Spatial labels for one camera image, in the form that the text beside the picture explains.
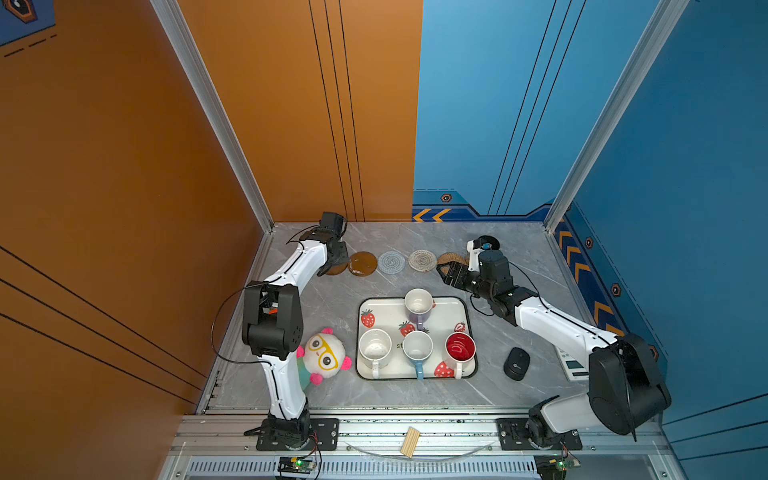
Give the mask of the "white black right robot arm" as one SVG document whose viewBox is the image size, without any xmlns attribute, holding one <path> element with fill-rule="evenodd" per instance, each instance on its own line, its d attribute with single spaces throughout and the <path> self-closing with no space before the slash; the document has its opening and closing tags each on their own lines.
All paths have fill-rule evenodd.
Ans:
<svg viewBox="0 0 768 480">
<path fill-rule="evenodd" d="M 526 429 L 534 445 L 550 447 L 566 433 L 599 425 L 633 435 L 671 406 L 659 365 L 642 337 L 599 329 L 548 305 L 537 291 L 515 284 L 508 267 L 497 273 L 484 264 L 471 271 L 448 262 L 437 272 L 445 284 L 486 300 L 495 316 L 543 338 L 587 370 L 587 392 L 551 397 L 529 409 Z"/>
</svg>

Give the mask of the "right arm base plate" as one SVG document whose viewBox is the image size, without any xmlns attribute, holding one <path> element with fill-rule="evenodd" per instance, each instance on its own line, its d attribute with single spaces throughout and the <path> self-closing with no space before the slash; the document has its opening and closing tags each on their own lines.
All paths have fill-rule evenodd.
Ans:
<svg viewBox="0 0 768 480">
<path fill-rule="evenodd" d="M 533 434 L 527 428 L 526 419 L 499 418 L 495 420 L 495 425 L 498 440 L 504 451 L 555 451 L 560 449 L 579 451 L 583 449 L 581 437 L 577 430 L 554 433 L 540 442 L 536 442 L 533 439 Z"/>
</svg>

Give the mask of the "light brown wooden coaster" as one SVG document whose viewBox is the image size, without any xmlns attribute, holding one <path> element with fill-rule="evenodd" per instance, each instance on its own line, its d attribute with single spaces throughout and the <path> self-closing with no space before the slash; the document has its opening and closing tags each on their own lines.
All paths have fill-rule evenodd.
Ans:
<svg viewBox="0 0 768 480">
<path fill-rule="evenodd" d="M 346 262 L 344 264 L 341 264 L 341 265 L 335 265 L 335 266 L 331 267 L 328 270 L 327 275 L 329 275 L 329 276 L 339 275 L 339 274 L 343 273 L 344 271 L 346 271 L 348 269 L 348 267 L 349 267 L 349 263 L 348 262 Z"/>
</svg>

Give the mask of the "purple mug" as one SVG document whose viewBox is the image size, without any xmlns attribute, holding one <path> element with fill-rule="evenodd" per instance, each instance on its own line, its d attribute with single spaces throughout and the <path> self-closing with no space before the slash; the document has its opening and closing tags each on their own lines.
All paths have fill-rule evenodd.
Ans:
<svg viewBox="0 0 768 480">
<path fill-rule="evenodd" d="M 425 289 L 415 288 L 404 297 L 408 321 L 419 331 L 425 331 L 425 324 L 435 306 L 433 296 Z"/>
</svg>

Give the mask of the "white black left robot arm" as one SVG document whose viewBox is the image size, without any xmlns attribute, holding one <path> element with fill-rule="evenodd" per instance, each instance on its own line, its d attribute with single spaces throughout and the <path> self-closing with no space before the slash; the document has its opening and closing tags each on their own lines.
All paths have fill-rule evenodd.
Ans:
<svg viewBox="0 0 768 480">
<path fill-rule="evenodd" d="M 242 341 L 266 377 L 270 408 L 260 438 L 268 445 L 299 449 L 310 438 L 307 397 L 297 367 L 304 330 L 300 294 L 313 277 L 347 260 L 343 240 L 310 234 L 272 275 L 244 289 Z"/>
</svg>

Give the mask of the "black mug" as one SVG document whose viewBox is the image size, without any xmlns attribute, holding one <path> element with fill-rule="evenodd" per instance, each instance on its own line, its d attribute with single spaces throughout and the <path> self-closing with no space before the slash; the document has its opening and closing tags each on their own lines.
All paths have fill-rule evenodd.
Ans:
<svg viewBox="0 0 768 480">
<path fill-rule="evenodd" d="M 500 242 L 493 236 L 482 235 L 474 241 L 474 249 L 499 250 Z"/>
</svg>

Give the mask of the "dark brown glossy coaster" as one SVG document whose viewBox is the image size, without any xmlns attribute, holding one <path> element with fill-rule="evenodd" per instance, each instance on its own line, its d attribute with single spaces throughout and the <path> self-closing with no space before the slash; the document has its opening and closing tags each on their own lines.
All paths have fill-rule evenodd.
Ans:
<svg viewBox="0 0 768 480">
<path fill-rule="evenodd" d="M 377 270 L 377 267 L 377 257 L 370 252 L 356 252 L 349 257 L 348 270 L 355 276 L 369 276 Z"/>
</svg>

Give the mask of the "blue woven round coaster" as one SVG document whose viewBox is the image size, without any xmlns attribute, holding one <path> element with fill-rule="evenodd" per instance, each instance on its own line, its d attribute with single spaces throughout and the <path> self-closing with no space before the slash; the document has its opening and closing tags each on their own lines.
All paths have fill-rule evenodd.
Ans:
<svg viewBox="0 0 768 480">
<path fill-rule="evenodd" d="M 406 266 L 405 257 L 394 250 L 382 253 L 378 257 L 377 262 L 377 269 L 385 275 L 397 275 L 401 273 Z"/>
</svg>

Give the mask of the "tan rattan round coaster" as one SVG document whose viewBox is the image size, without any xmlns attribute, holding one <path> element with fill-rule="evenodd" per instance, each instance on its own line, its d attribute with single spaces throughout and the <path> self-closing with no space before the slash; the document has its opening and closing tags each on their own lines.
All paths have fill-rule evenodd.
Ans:
<svg viewBox="0 0 768 480">
<path fill-rule="evenodd" d="M 460 263 L 462 265 L 467 265 L 468 261 L 465 255 L 455 253 L 455 252 L 448 252 L 444 253 L 437 259 L 437 266 L 442 266 L 449 264 L 451 262 Z"/>
</svg>

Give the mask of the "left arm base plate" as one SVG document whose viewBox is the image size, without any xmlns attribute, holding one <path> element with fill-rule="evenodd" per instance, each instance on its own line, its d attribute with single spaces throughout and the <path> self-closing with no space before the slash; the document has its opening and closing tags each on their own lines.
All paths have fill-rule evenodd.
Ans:
<svg viewBox="0 0 768 480">
<path fill-rule="evenodd" d="M 309 451 L 318 447 L 322 452 L 334 451 L 339 439 L 338 418 L 310 418 L 308 430 L 283 421 L 267 419 L 262 423 L 256 449 L 258 451 Z"/>
</svg>

